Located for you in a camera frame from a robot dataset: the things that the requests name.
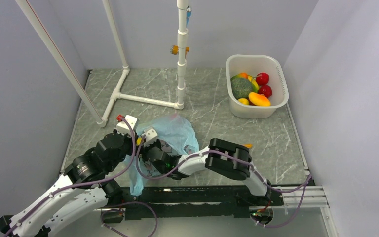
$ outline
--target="red tomato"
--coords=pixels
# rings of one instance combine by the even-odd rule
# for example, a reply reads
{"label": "red tomato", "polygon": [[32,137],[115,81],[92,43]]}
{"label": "red tomato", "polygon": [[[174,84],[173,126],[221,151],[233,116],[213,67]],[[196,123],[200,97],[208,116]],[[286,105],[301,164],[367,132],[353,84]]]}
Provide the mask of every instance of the red tomato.
{"label": "red tomato", "polygon": [[258,94],[263,94],[266,98],[272,96],[272,89],[269,85],[263,85],[259,88]]}
{"label": "red tomato", "polygon": [[269,75],[268,73],[259,73],[256,75],[255,81],[258,85],[266,85],[269,82]]}

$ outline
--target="yellow mango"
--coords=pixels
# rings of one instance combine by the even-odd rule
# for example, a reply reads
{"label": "yellow mango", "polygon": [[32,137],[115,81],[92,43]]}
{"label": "yellow mango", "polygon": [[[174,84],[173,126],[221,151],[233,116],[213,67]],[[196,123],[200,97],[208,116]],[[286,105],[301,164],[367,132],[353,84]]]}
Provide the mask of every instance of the yellow mango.
{"label": "yellow mango", "polygon": [[255,79],[251,76],[251,75],[248,75],[248,80],[251,82],[252,84],[252,91],[257,93],[258,90],[259,90],[259,86],[258,84],[256,83]]}
{"label": "yellow mango", "polygon": [[245,98],[240,98],[238,99],[238,101],[244,105],[249,105],[249,100],[245,99]]}
{"label": "yellow mango", "polygon": [[249,93],[249,100],[257,106],[271,106],[271,101],[268,98],[254,92]]}

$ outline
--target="light purple wall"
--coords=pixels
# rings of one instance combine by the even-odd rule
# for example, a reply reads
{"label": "light purple wall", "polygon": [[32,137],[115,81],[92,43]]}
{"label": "light purple wall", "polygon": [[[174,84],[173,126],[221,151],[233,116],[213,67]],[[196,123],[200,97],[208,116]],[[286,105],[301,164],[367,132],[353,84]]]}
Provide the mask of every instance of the light purple wall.
{"label": "light purple wall", "polygon": [[[86,68],[49,2],[32,4],[85,83]],[[78,106],[79,96],[21,9],[0,0],[0,217],[18,213],[55,181]]]}
{"label": "light purple wall", "polygon": [[[87,68],[121,60],[101,0],[50,0]],[[189,67],[224,67],[234,54],[265,54],[284,64],[318,0],[191,0]],[[111,1],[129,65],[176,67],[175,0]]]}
{"label": "light purple wall", "polygon": [[320,0],[283,70],[340,236],[379,236],[379,1]]}

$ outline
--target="gray marble surface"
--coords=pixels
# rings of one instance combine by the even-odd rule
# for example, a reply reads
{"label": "gray marble surface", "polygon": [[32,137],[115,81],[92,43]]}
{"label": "gray marble surface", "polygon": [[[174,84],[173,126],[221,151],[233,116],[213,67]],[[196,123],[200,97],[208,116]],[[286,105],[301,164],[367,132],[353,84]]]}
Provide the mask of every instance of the gray marble surface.
{"label": "gray marble surface", "polygon": [[[86,92],[100,115],[103,114],[121,69],[92,70]],[[176,69],[131,69],[121,92],[153,99],[176,101]],[[194,68],[186,73],[185,108],[175,110],[134,101],[117,100],[105,128],[100,128],[86,106],[79,112],[65,166],[112,132],[118,114],[132,115],[147,122],[178,113],[188,119],[195,130],[200,148],[211,138],[239,144],[252,144],[253,163],[273,184],[299,184],[305,180],[303,162],[293,126],[284,106],[269,118],[238,118],[228,106],[226,72],[223,68]],[[121,163],[115,172],[125,168]],[[129,186],[129,176],[118,177],[121,186]],[[164,178],[148,181],[146,186],[238,185],[212,171],[201,171],[181,181]]]}

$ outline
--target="pvc pipe frame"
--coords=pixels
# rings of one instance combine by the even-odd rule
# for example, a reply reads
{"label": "pvc pipe frame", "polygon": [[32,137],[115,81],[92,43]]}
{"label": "pvc pipe frame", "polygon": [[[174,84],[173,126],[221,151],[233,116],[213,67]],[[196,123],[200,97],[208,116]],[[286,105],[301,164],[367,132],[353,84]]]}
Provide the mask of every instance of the pvc pipe frame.
{"label": "pvc pipe frame", "polygon": [[28,21],[31,23],[34,30],[37,32],[38,36],[40,36],[41,40],[43,41],[47,49],[50,51],[51,55],[56,60],[57,64],[59,64],[59,67],[65,73],[66,77],[69,79],[70,83],[75,88],[76,92],[79,94],[84,104],[88,107],[92,117],[94,117],[94,119],[96,120],[98,124],[102,123],[103,122],[102,118],[99,116],[93,103],[89,99],[85,90],[80,85],[79,81],[77,80],[77,77],[74,75],[72,69],[66,62],[59,48],[54,43],[49,32],[44,27],[43,23],[37,16],[36,12],[34,11],[29,1],[28,0],[15,0],[15,1],[17,2],[18,6],[21,8],[24,15],[27,17]]}
{"label": "pvc pipe frame", "polygon": [[115,25],[114,15],[113,11],[111,9],[111,5],[109,0],[102,0],[102,3],[104,5],[105,13],[107,15],[108,23],[110,25],[111,31],[114,36],[115,44],[118,49],[118,53],[121,57],[121,62],[123,66],[123,72],[121,74],[121,77],[117,83],[117,86],[113,90],[110,101],[107,104],[107,107],[104,111],[104,114],[102,117],[98,114],[96,111],[96,108],[94,107],[92,101],[87,96],[85,90],[80,85],[79,81],[77,80],[77,77],[74,75],[73,71],[71,70],[70,66],[66,62],[65,58],[63,57],[60,50],[57,48],[56,44],[54,43],[53,39],[51,38],[49,32],[45,29],[44,25],[40,21],[39,17],[37,16],[36,12],[31,7],[31,4],[28,0],[15,0],[37,34],[40,36],[41,40],[46,45],[47,49],[50,51],[56,62],[59,64],[62,71],[65,73],[66,77],[69,79],[72,86],[75,88],[76,92],[81,97],[84,104],[87,106],[88,110],[90,111],[91,115],[96,120],[97,124],[100,127],[105,127],[107,125],[108,117],[111,113],[111,110],[113,109],[114,103],[117,99],[126,99],[126,100],[132,100],[142,103],[149,103],[154,105],[162,105],[167,107],[172,107],[175,109],[183,109],[184,108],[184,95],[185,95],[185,71],[187,67],[187,61],[185,60],[185,47],[187,45],[187,34],[188,30],[186,27],[187,24],[187,7],[188,7],[188,0],[177,0],[177,7],[178,7],[178,15],[179,15],[179,29],[178,29],[178,66],[177,66],[177,74],[178,74],[178,86],[177,86],[177,102],[167,102],[167,101],[161,101],[161,100],[155,100],[150,98],[144,98],[139,96],[133,96],[133,95],[126,95],[122,94],[120,92],[121,87],[127,77],[127,75],[130,72],[130,68],[127,64],[123,46],[121,44],[121,39],[117,30],[117,27]]}

